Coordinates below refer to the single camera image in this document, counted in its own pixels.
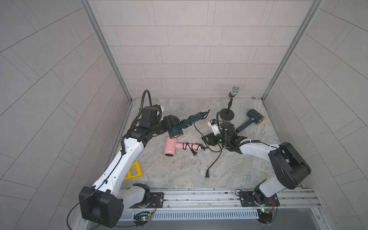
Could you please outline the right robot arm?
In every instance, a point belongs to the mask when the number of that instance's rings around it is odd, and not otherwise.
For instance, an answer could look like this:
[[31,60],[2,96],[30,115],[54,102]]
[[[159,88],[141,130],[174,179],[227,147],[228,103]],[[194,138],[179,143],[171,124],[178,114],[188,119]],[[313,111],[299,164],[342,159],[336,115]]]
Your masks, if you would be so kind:
[[213,119],[208,122],[212,133],[203,136],[202,140],[209,146],[220,145],[230,152],[252,155],[271,163],[274,174],[254,188],[252,195],[239,192],[237,195],[258,206],[268,203],[275,205],[271,198],[285,190],[293,190],[311,174],[311,168],[293,147],[284,142],[279,145],[266,144],[260,140],[252,140],[238,136],[238,131],[230,122],[219,123]]

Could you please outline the pink hair dryer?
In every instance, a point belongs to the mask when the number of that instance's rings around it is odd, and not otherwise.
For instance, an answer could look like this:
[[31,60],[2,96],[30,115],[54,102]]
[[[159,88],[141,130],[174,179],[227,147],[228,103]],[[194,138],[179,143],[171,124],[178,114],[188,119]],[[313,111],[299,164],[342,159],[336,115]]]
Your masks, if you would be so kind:
[[205,147],[201,144],[196,143],[179,143],[177,139],[170,139],[169,137],[165,140],[164,156],[173,157],[176,154],[177,149],[190,150],[194,156],[197,155],[198,150],[204,150]]

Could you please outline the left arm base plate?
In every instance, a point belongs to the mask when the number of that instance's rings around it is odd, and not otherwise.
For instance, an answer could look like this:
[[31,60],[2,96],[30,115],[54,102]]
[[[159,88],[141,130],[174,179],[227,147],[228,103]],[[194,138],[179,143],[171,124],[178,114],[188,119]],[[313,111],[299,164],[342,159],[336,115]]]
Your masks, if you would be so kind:
[[135,204],[130,207],[130,209],[161,209],[163,207],[164,193],[163,192],[153,192],[150,193],[149,201],[147,204]]

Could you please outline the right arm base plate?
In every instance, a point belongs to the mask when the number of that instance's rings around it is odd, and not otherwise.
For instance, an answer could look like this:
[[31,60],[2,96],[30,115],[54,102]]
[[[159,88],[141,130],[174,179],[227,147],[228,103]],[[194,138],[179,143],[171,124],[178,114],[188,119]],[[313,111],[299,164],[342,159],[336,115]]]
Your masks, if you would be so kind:
[[236,191],[242,207],[279,207],[280,202],[276,194],[266,197],[255,191]]

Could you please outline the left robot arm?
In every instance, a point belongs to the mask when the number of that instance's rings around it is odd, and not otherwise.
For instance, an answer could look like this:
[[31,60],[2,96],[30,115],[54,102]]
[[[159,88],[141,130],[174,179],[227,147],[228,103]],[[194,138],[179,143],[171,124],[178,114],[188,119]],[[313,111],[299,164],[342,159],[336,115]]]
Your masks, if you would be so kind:
[[154,135],[161,135],[178,125],[180,120],[173,115],[162,116],[159,105],[140,110],[127,133],[121,138],[121,150],[101,177],[79,193],[81,216],[85,220],[113,228],[122,213],[132,206],[145,207],[150,203],[150,188],[135,183],[118,197],[121,185],[136,158]]

